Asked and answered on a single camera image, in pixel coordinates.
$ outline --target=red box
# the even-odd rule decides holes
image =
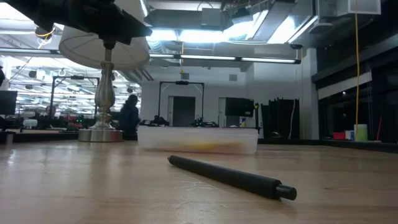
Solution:
[[[333,133],[333,139],[334,140],[345,140],[346,133]]]

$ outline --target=lamp shade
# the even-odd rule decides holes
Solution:
[[[115,0],[114,3],[137,20],[144,21],[140,0]],[[67,59],[87,67],[101,68],[104,61],[105,48],[98,35],[71,27],[65,26],[59,49]],[[141,67],[149,61],[148,50],[145,37],[132,38],[130,45],[117,42],[112,51],[114,69]]]

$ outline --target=black frame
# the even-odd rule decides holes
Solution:
[[[176,85],[183,85],[183,84],[178,84],[178,82],[160,82],[159,83],[159,103],[157,106],[157,115],[160,116],[160,97],[162,96],[162,84],[163,83],[173,83]],[[203,107],[205,105],[205,83],[198,83],[198,82],[187,82],[187,85],[192,84],[192,85],[201,85],[202,86],[202,92],[201,92],[201,118],[203,119]]]
[[[57,84],[57,85],[55,84],[55,81],[56,81],[58,78],[62,78],[62,79],[65,80],[65,79],[67,79],[67,78],[74,79],[75,77],[74,77],[74,76],[69,76],[69,77],[53,76],[53,77],[52,77],[51,100],[50,100],[50,112],[52,111],[52,107],[53,107],[55,87],[58,86],[58,84]],[[76,79],[84,80],[85,78],[97,80],[97,86],[100,84],[100,78],[98,78],[98,77],[78,77],[78,78],[76,78]],[[97,105],[95,105],[95,111],[94,111],[94,116],[96,116],[96,115],[97,115]]]

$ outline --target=wooden table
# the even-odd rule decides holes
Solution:
[[[280,179],[275,201],[172,167],[171,154]],[[0,223],[398,223],[398,155],[259,146],[253,156],[140,151],[135,142],[0,146]]]

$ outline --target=lamp base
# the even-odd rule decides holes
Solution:
[[[121,142],[123,131],[115,129],[80,129],[79,141],[81,142]]]

